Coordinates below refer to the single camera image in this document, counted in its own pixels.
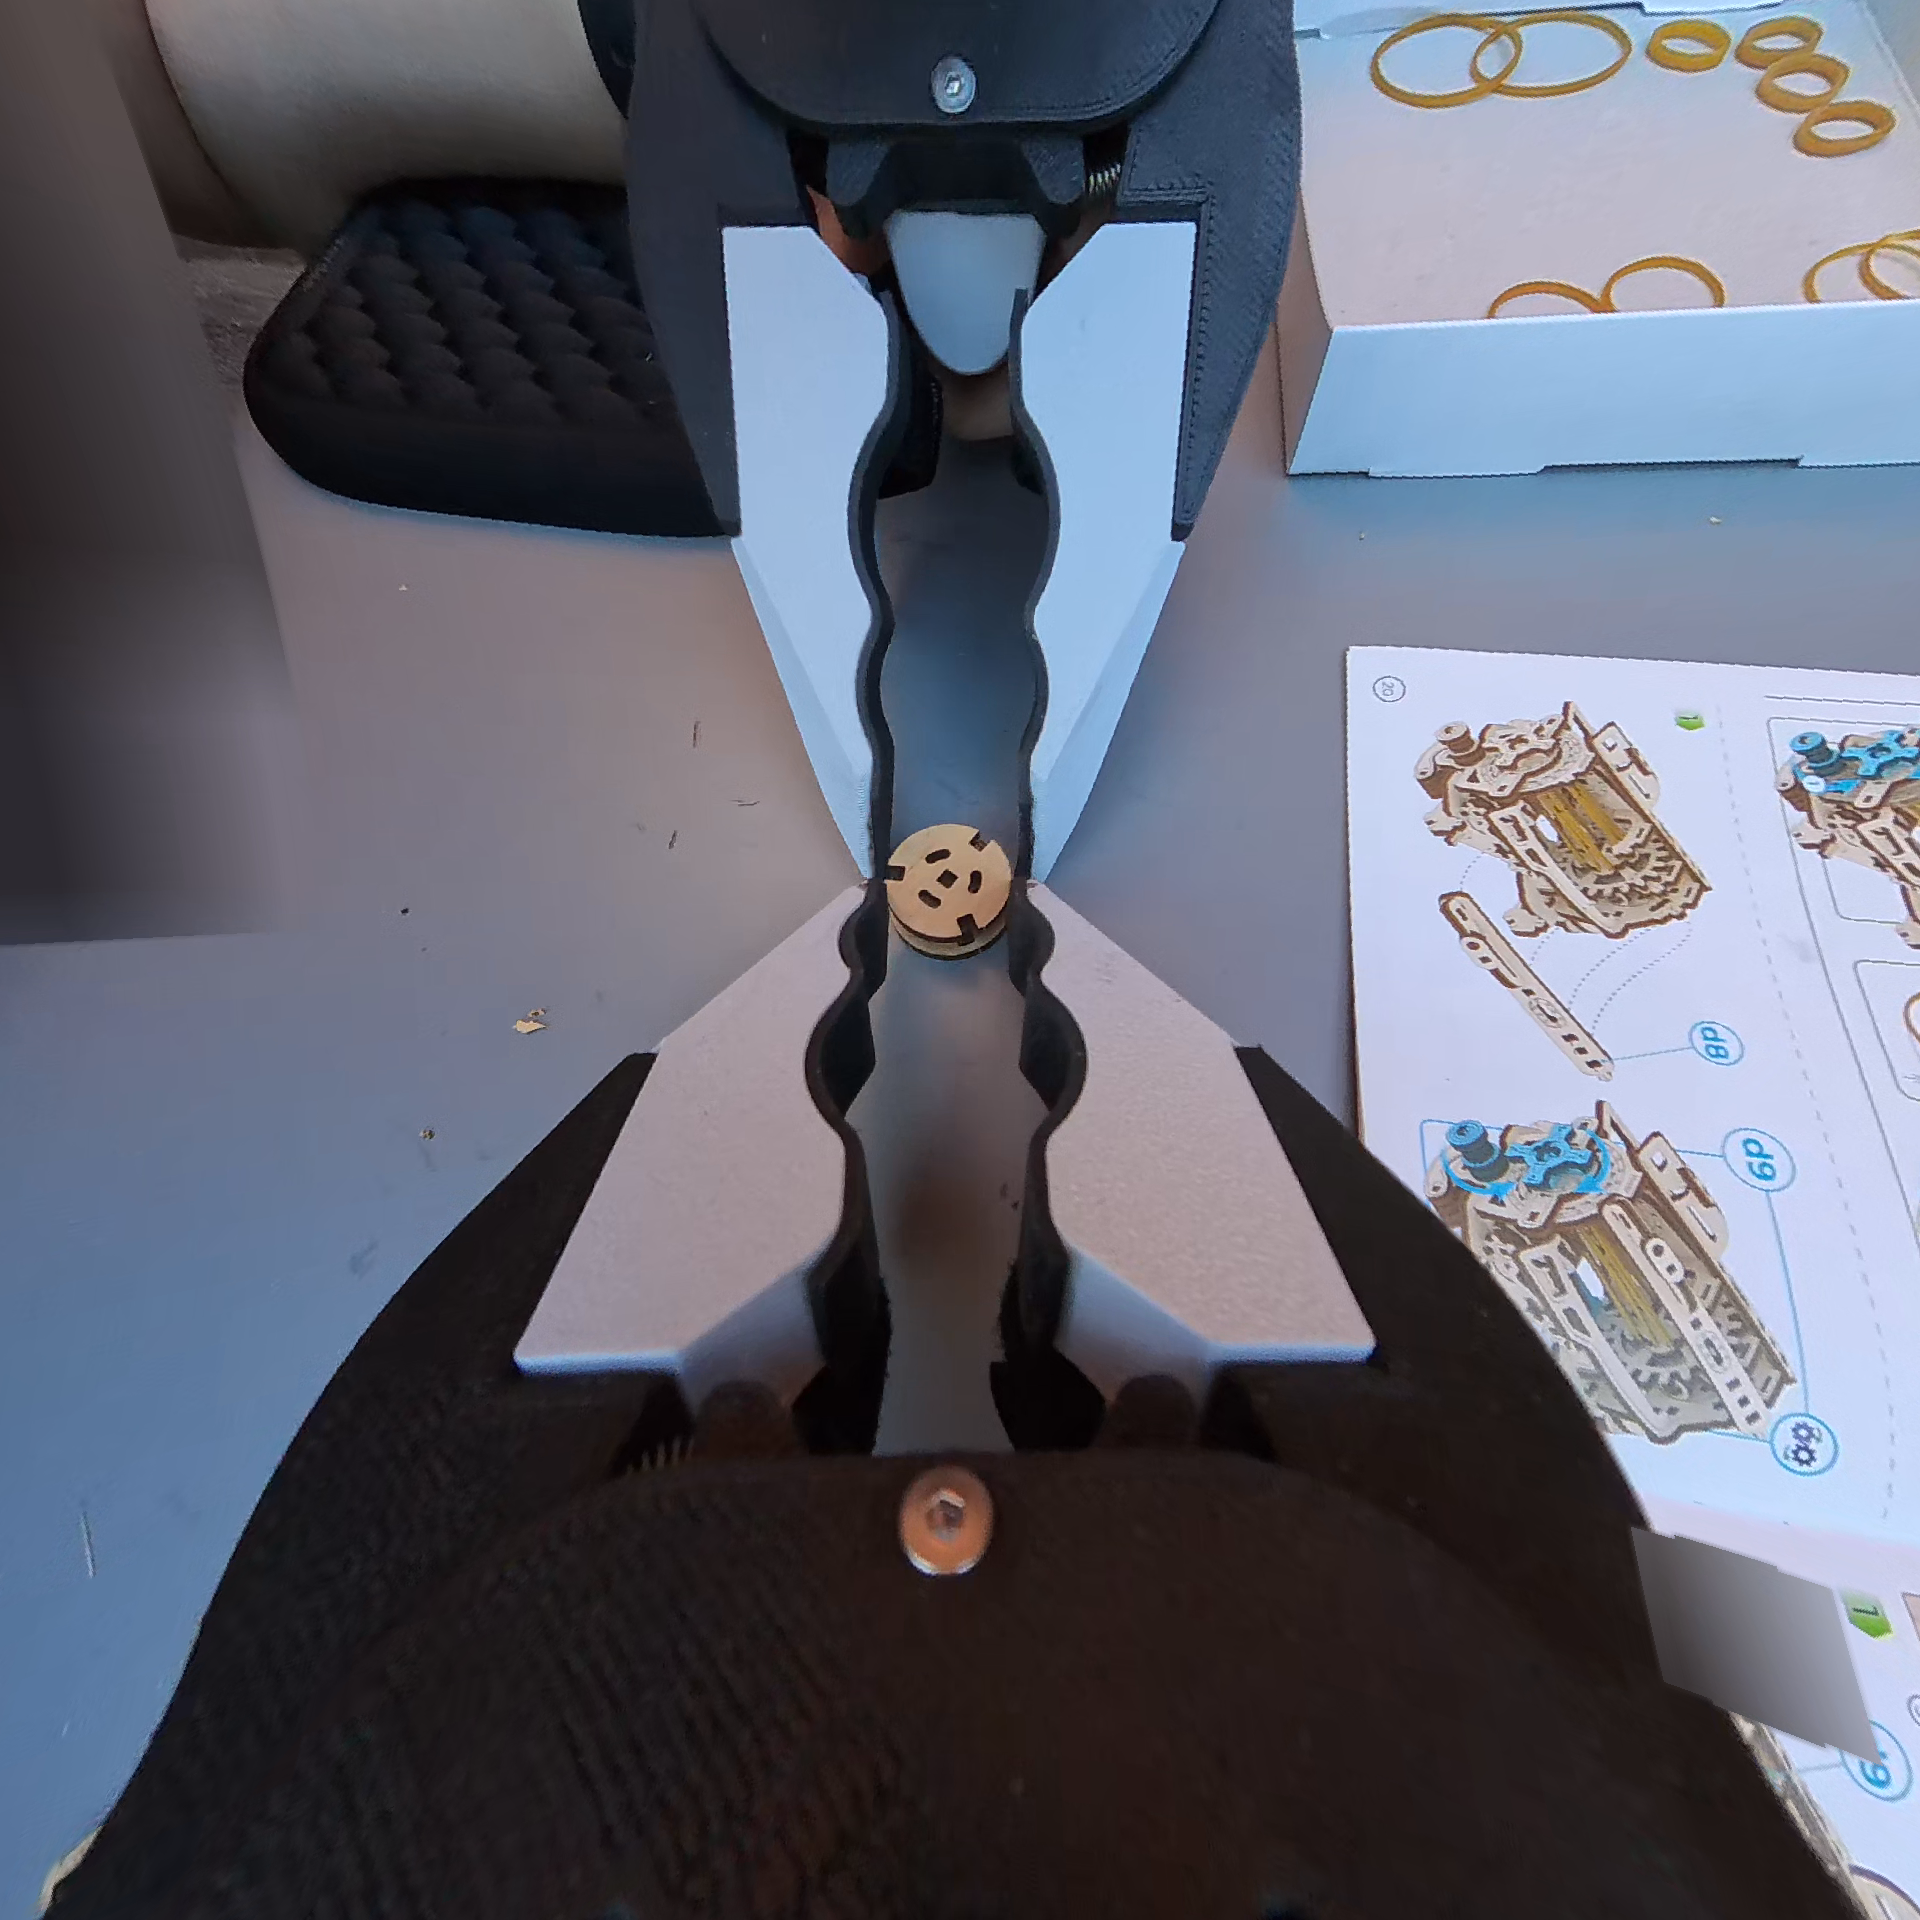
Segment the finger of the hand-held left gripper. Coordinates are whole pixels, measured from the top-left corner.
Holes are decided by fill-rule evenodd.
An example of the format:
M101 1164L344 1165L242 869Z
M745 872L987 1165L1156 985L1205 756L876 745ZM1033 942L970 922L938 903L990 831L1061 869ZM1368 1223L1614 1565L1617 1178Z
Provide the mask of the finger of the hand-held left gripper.
M870 876L876 748L858 678L876 597L855 499L893 399L891 311L807 226L732 226L722 243L733 562L827 810Z
M1183 555L1172 516L1193 265L1193 223L1108 223L1023 318L1020 418L1052 499L1031 607L1046 660L1033 878L1080 820Z

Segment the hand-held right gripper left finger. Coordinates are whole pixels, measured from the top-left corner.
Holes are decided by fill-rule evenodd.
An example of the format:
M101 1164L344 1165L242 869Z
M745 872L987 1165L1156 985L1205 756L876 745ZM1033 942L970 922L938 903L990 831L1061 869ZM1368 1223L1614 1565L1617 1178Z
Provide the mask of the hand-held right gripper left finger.
M761 1384L810 1452L873 1453L883 1280L848 1109L876 1070L880 883L670 1035L516 1344L528 1375Z

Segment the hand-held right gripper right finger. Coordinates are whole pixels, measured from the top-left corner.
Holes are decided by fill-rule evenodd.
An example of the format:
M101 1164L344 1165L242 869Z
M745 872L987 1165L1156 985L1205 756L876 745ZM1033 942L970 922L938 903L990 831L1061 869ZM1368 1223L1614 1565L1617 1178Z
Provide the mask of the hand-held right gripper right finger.
M1007 966L1043 1099L993 1396L1023 1452L1084 1447L1164 1375L1194 1403L1236 1363L1373 1350L1228 1035L1027 883Z

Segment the notched round wooden disc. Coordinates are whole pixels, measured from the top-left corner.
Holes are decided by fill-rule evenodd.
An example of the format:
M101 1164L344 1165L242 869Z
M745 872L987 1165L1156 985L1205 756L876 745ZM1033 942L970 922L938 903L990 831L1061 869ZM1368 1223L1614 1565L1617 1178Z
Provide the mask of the notched round wooden disc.
M1014 863L971 825L932 825L891 854L883 883L893 916L948 942L1007 913Z

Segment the grey desk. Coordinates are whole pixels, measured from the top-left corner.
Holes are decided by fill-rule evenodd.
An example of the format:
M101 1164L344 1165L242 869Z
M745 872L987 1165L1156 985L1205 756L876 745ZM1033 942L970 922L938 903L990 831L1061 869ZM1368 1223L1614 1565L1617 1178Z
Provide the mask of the grey desk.
M290 922L2 955L13 1917L397 1283L851 878L725 547L350 508L251 425L237 458L308 756ZM1353 643L1909 669L1917 469L1288 478L1263 355L1052 883L1343 1115Z

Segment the person's left hand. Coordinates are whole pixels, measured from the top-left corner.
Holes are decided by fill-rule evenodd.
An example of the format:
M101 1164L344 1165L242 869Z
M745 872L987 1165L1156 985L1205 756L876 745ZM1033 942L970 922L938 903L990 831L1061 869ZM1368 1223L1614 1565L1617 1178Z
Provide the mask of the person's left hand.
M1004 445L1014 437L1009 368L1001 362L987 374L951 374L924 365L917 374L917 409L929 415L938 445Z

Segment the illustrated instruction booklet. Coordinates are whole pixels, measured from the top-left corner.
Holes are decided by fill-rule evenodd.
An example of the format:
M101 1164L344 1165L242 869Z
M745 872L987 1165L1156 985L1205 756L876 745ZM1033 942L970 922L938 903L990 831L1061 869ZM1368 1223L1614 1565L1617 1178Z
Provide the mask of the illustrated instruction booklet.
M1917 678L1347 659L1362 1137L1661 1534L1837 1594L1873 1748L1762 1736L1917 1914Z

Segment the black bumpy pad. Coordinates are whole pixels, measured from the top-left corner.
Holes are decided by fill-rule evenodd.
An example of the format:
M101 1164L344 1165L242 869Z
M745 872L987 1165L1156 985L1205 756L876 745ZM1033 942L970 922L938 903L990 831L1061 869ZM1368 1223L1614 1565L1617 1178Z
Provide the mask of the black bumpy pad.
M716 538L632 265L626 195L416 180L368 195L248 355L265 440L330 494Z

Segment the white cardboard box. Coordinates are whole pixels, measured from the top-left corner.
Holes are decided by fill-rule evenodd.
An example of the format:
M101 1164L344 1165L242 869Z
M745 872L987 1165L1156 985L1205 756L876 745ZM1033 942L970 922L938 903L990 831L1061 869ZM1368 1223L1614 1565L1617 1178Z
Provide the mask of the white cardboard box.
M1293 472L1479 477L1598 465L1917 461L1917 302L1346 323L1312 242L1316 39L1362 51L1426 4L1307 4L1303 164L1281 293ZM1917 79L1917 6L1867 4Z

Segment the cluster of tan rubber rings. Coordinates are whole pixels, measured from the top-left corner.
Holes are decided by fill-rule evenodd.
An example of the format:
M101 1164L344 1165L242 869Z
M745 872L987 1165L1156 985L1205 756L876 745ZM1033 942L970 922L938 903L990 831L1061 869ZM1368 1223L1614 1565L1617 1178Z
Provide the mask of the cluster of tan rubber rings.
M1917 302L1917 79L1865 4L1429 4L1303 54L1346 323Z

